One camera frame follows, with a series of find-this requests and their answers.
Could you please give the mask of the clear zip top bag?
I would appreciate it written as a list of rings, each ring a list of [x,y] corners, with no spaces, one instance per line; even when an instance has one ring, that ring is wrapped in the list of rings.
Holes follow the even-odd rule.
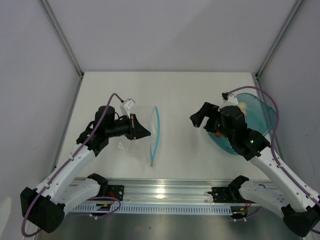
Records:
[[[135,140],[122,136],[117,146],[126,156],[139,161],[141,165],[153,168],[161,140],[159,109],[155,105],[137,105],[130,112],[135,114],[138,123],[148,131],[148,135]]]

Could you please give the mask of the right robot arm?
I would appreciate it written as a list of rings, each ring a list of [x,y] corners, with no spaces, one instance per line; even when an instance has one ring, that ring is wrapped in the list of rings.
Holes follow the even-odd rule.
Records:
[[[274,152],[271,143],[258,131],[248,127],[244,113],[237,105],[220,108],[205,102],[190,116],[194,127],[200,127],[226,138],[234,151],[260,169],[277,190],[264,188],[245,176],[238,176],[230,184],[228,196],[234,202],[242,199],[254,203],[279,216],[299,237],[306,237],[320,221],[320,194],[301,180]]]

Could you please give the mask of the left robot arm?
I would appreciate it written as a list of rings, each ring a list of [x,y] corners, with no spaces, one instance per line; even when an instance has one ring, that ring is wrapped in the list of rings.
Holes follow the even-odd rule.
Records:
[[[26,233],[26,222],[31,222],[46,233],[52,233],[70,211],[87,200],[120,202],[119,199],[108,196],[108,180],[96,173],[89,175],[76,187],[70,187],[75,177],[101,153],[111,138],[125,136],[133,141],[151,136],[151,132],[139,123],[135,114],[119,118],[115,118],[115,115],[114,107],[99,107],[94,120],[76,140],[66,162],[37,187],[26,187],[21,192],[21,232],[24,237],[32,237],[31,233]]]

